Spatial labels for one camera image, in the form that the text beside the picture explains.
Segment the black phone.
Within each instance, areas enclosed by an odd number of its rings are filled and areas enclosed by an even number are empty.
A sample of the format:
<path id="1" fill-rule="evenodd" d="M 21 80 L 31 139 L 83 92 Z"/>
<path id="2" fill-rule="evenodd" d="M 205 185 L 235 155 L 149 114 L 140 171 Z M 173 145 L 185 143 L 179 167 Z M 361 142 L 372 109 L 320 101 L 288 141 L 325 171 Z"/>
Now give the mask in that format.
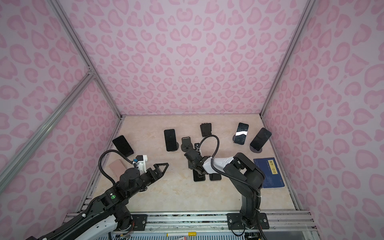
<path id="1" fill-rule="evenodd" d="M 125 157 L 129 157 L 134 154 L 134 150 L 128 143 L 125 136 L 121 135 L 117 138 L 112 140 L 114 146 L 116 147 L 117 151 L 119 151 L 121 154 L 123 154 Z"/>
<path id="2" fill-rule="evenodd" d="M 200 175 L 196 170 L 193 170 L 194 182 L 203 182 L 206 180 L 205 175 Z"/>
<path id="3" fill-rule="evenodd" d="M 175 145 L 177 142 L 176 132 L 174 129 L 164 130 L 166 150 L 170 150 L 172 145 Z"/>
<path id="4" fill-rule="evenodd" d="M 209 174 L 210 181 L 220 181 L 222 176 L 220 174 Z"/>
<path id="5" fill-rule="evenodd" d="M 248 130 L 249 130 L 248 124 L 245 124 L 245 123 L 239 123 L 238 124 L 237 131 L 235 134 L 237 136 L 235 144 L 238 144 L 238 145 L 244 145 L 245 144 Z"/>
<path id="6" fill-rule="evenodd" d="M 250 149 L 254 153 L 260 153 L 263 146 L 267 143 L 272 133 L 266 128 L 261 128 L 257 135 L 250 143 Z"/>

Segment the black folding phone stand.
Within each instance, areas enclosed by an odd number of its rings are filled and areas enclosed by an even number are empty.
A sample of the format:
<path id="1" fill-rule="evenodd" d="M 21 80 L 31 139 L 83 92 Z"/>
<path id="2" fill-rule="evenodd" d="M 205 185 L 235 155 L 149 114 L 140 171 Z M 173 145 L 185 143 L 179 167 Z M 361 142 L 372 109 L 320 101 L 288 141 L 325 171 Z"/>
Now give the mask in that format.
<path id="1" fill-rule="evenodd" d="M 202 137 L 207 137 L 212 134 L 212 124 L 211 123 L 203 123 L 200 125 Z"/>

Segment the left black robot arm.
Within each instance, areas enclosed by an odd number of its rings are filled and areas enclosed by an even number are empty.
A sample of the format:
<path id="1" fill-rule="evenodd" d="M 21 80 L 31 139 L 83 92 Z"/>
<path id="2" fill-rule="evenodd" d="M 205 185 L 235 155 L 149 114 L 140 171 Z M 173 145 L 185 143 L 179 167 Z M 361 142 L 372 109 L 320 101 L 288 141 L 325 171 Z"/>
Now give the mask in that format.
<path id="1" fill-rule="evenodd" d="M 132 230 L 134 220 L 126 205 L 130 198 L 162 178 L 169 164 L 155 164 L 154 167 L 154 170 L 149 168 L 142 174 L 138 168 L 127 169 L 118 182 L 92 199 L 84 211 L 38 239 L 94 240 L 116 229 Z"/>

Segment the blue book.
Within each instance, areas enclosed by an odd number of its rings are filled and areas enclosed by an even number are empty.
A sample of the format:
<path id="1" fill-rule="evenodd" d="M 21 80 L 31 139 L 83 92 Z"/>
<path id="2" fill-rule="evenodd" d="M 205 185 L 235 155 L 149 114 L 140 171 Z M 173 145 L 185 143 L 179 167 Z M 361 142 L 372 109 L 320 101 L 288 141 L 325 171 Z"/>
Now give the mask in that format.
<path id="1" fill-rule="evenodd" d="M 277 189 L 285 187 L 281 172 L 275 158 L 254 159 L 255 165 L 265 174 L 264 189 Z"/>

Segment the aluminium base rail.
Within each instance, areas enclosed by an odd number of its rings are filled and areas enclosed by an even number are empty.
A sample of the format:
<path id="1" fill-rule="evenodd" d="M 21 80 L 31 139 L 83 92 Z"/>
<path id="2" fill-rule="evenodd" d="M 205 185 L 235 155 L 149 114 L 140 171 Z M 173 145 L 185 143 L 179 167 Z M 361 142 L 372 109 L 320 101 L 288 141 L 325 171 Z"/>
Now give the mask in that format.
<path id="1" fill-rule="evenodd" d="M 309 212 L 264 210 L 260 224 L 248 229 L 237 212 L 137 212 L 134 228 L 114 230 L 112 239 L 119 240 L 318 240 L 320 236 Z"/>

